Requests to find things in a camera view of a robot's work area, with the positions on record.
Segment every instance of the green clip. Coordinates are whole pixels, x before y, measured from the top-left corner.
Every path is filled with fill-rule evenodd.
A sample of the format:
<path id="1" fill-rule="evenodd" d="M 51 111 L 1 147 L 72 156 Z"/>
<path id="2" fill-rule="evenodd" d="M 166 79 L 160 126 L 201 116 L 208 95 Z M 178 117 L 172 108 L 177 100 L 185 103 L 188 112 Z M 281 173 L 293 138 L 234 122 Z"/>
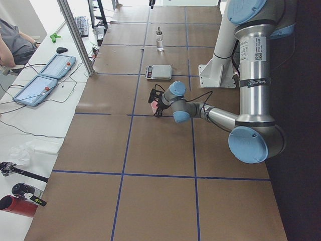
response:
<path id="1" fill-rule="evenodd" d="M 58 36 L 56 33 L 53 33 L 52 35 L 50 35 L 51 41 L 53 43 L 56 42 L 56 38 L 61 38 L 61 36 Z"/>

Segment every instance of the gray shirt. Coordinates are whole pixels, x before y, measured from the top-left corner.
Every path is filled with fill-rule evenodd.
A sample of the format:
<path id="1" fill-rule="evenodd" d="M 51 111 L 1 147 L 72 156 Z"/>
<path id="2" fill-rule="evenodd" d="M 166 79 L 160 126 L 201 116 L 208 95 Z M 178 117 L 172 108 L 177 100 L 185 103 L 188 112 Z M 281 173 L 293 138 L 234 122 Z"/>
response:
<path id="1" fill-rule="evenodd" d="M 26 64 L 37 48 L 20 36 L 17 26 L 0 19 L 0 27 L 2 39 L 14 56 L 15 64 Z"/>

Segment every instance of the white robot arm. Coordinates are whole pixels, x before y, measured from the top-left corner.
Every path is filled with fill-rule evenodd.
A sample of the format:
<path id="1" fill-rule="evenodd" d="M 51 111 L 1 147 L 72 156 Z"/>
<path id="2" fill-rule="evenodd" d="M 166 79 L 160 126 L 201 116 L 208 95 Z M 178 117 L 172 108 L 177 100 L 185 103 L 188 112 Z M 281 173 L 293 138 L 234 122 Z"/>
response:
<path id="1" fill-rule="evenodd" d="M 186 102 L 186 88 L 176 81 L 165 92 L 152 89 L 156 115 L 172 107 L 177 123 L 200 117 L 230 131 L 231 152 L 245 163 L 259 163 L 281 153 L 285 134 L 269 113 L 269 41 L 288 36 L 295 24 L 296 0 L 230 0 L 227 2 L 208 79 L 200 71 L 201 87 L 231 87 L 229 59 L 240 42 L 240 115 L 201 102 Z"/>

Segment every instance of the keyboard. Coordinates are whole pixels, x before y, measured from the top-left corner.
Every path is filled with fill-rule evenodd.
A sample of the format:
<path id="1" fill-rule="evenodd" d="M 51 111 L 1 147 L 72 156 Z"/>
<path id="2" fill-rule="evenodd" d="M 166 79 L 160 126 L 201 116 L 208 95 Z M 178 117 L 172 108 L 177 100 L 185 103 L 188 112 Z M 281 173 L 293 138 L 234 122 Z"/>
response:
<path id="1" fill-rule="evenodd" d="M 77 29 L 81 37 L 88 37 L 88 19 L 86 16 L 75 17 Z"/>

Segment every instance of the computer mouse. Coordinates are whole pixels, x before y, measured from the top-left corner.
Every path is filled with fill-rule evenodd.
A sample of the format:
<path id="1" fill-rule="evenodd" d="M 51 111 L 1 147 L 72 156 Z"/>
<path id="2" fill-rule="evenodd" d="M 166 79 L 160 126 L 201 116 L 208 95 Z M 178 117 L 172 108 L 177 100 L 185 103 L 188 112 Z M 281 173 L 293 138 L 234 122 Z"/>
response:
<path id="1" fill-rule="evenodd" d="M 64 47 L 58 47 L 57 50 L 56 50 L 56 52 L 57 52 L 58 54 L 65 53 L 65 52 L 67 52 L 67 51 L 68 51 L 68 49 L 67 49 L 67 48 L 64 48 Z"/>

